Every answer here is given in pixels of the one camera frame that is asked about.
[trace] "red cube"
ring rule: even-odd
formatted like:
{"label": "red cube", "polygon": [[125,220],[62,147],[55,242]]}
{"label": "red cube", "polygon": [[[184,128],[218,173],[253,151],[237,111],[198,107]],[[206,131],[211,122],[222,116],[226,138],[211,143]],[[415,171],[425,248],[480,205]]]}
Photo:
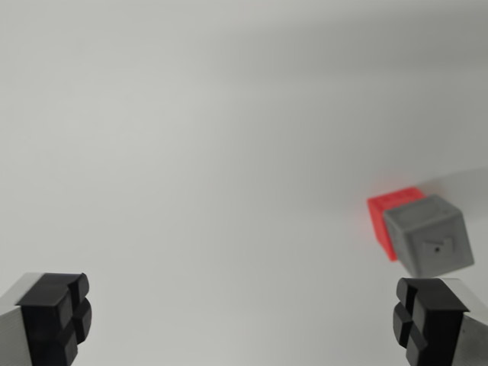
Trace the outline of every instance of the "red cube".
{"label": "red cube", "polygon": [[397,254],[395,254],[393,249],[393,244],[391,243],[390,235],[388,234],[387,226],[383,219],[383,212],[390,208],[420,200],[424,197],[425,195],[418,188],[409,187],[368,199],[368,208],[371,220],[373,221],[374,233],[391,261],[397,260]]}

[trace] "gray block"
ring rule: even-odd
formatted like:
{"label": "gray block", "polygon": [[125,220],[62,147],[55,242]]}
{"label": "gray block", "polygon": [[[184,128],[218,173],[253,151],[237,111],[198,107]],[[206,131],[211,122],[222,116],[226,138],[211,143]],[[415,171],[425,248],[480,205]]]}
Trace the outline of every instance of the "gray block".
{"label": "gray block", "polygon": [[384,211],[398,259],[413,277],[435,277],[474,263],[461,210],[433,194]]}
{"label": "gray block", "polygon": [[15,304],[42,275],[24,274],[0,297],[0,366],[32,366],[22,310]]}
{"label": "gray block", "polygon": [[488,364],[488,307],[461,281],[443,282],[463,302],[469,312],[464,313],[457,338],[452,366],[486,366]]}

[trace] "gray cube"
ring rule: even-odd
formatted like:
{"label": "gray cube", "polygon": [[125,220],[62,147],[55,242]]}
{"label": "gray cube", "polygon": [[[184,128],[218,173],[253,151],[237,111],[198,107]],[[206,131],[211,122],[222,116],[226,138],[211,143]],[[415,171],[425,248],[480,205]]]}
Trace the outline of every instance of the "gray cube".
{"label": "gray cube", "polygon": [[384,211],[398,259],[413,277],[435,277],[474,263],[461,210],[433,194]]}

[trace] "black rubber gripper pad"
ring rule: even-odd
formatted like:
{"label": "black rubber gripper pad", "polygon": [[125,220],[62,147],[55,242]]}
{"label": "black rubber gripper pad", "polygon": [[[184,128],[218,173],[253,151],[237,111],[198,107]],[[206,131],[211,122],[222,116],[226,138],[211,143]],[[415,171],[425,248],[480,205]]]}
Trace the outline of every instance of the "black rubber gripper pad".
{"label": "black rubber gripper pad", "polygon": [[440,279],[402,278],[393,331],[412,366],[451,366],[463,313],[469,311]]}
{"label": "black rubber gripper pad", "polygon": [[44,274],[18,301],[33,366],[70,366],[92,323],[85,274]]}

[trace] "block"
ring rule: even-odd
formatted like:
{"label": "block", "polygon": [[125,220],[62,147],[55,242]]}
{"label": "block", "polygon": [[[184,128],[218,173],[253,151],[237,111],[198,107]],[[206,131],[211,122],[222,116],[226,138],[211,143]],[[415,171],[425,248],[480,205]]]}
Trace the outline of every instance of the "block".
{"label": "block", "polygon": [[391,261],[396,261],[397,255],[393,249],[393,243],[391,242],[390,234],[384,222],[384,211],[417,201],[424,197],[425,195],[418,188],[408,187],[368,199],[368,209],[373,223],[374,234]]}
{"label": "block", "polygon": [[459,280],[402,278],[393,333],[411,366],[488,364],[488,308]]}
{"label": "block", "polygon": [[70,366],[92,324],[88,289],[85,274],[23,276],[0,297],[0,365]]}
{"label": "block", "polygon": [[474,263],[462,212],[438,195],[384,211],[397,258],[413,277],[435,277]]}

